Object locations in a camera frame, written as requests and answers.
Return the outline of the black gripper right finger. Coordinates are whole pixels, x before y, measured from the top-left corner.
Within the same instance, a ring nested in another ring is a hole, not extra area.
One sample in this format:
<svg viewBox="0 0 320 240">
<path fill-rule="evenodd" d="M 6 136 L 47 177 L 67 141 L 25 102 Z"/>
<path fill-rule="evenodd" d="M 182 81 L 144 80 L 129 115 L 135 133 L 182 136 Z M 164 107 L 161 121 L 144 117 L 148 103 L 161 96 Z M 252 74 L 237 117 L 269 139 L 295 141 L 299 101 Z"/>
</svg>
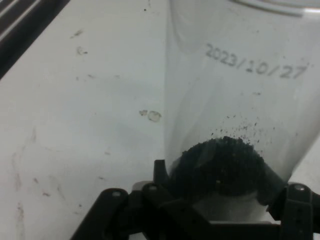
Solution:
<svg viewBox="0 0 320 240">
<path fill-rule="evenodd" d="M 262 224 L 260 240 L 312 240 L 320 232 L 320 195 L 302 183 L 283 181 L 267 164 L 257 200 L 280 222 Z"/>
</svg>

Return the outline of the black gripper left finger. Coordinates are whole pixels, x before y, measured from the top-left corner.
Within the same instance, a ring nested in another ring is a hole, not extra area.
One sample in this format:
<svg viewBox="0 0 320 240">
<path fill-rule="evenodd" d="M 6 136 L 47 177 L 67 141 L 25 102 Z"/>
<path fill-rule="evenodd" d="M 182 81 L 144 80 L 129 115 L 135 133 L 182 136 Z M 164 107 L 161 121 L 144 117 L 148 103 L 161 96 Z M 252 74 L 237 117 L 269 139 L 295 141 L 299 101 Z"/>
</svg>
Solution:
<svg viewBox="0 0 320 240">
<path fill-rule="evenodd" d="M 164 160 L 155 160 L 153 181 L 140 190 L 103 190 L 72 235 L 73 240 L 127 240 L 142 233 L 148 240 L 208 240 L 212 225 L 162 184 Z"/>
</svg>

